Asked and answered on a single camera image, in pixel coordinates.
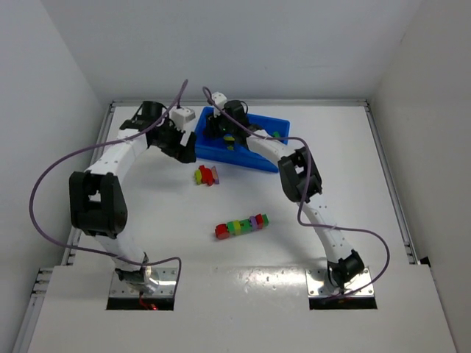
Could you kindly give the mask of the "lime green lego brick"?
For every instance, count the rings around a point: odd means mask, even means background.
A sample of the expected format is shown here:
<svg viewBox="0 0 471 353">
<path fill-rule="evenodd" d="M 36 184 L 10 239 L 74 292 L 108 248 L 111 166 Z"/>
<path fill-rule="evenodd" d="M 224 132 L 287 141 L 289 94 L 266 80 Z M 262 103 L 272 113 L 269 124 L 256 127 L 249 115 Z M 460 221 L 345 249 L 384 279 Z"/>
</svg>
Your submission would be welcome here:
<svg viewBox="0 0 471 353">
<path fill-rule="evenodd" d="M 232 135 L 225 135 L 223 140 L 228 150 L 233 151 L 235 149 L 236 139 Z"/>
</svg>

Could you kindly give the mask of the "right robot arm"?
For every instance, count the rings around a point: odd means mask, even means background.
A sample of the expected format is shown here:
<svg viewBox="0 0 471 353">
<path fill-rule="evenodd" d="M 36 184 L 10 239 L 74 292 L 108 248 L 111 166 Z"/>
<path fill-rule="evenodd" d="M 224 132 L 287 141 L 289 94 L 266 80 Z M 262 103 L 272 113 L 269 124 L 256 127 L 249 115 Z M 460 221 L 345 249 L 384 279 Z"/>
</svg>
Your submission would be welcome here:
<svg viewBox="0 0 471 353">
<path fill-rule="evenodd" d="M 345 285 L 364 270 L 364 262 L 333 222 L 322 198 L 322 178 L 307 143 L 299 149 L 284 144 L 262 126 L 252 124 L 242 103 L 236 100 L 226 102 L 223 108 L 215 105 L 205 120 L 207 138 L 229 135 L 236 144 L 277 165 L 283 192 L 297 204 L 298 215 L 308 218 L 307 225 L 315 229 L 321 240 L 331 285 L 343 292 Z"/>
</svg>

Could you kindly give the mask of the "red lime lego stack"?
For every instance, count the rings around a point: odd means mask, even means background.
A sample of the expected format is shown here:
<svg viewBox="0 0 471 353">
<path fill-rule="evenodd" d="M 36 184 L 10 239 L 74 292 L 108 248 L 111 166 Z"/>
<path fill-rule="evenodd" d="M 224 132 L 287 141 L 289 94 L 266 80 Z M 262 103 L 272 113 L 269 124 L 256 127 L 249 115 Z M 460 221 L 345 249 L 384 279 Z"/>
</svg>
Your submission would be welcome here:
<svg viewBox="0 0 471 353">
<path fill-rule="evenodd" d="M 194 172 L 194 179 L 198 185 L 212 186 L 220 183 L 219 175 L 215 166 L 208 168 L 204 165 L 200 165 Z"/>
</svg>

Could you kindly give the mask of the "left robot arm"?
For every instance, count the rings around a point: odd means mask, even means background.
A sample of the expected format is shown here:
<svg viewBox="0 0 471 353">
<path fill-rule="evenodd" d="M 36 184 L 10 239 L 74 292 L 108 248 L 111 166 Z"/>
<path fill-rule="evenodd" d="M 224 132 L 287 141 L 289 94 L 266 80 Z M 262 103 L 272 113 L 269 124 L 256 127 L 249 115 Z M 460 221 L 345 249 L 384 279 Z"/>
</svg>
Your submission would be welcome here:
<svg viewBox="0 0 471 353">
<path fill-rule="evenodd" d="M 69 178 L 71 223 L 94 238 L 115 263 L 118 278 L 139 293 L 153 294 L 157 274 L 148 257 L 126 230 L 128 209 L 121 182 L 138 157 L 150 146 L 181 163 L 196 160 L 194 132 L 186 132 L 195 119 L 189 107 L 175 107 L 164 115 L 165 107 L 144 101 L 136 114 L 119 128 L 118 143 L 84 172 Z"/>
</svg>

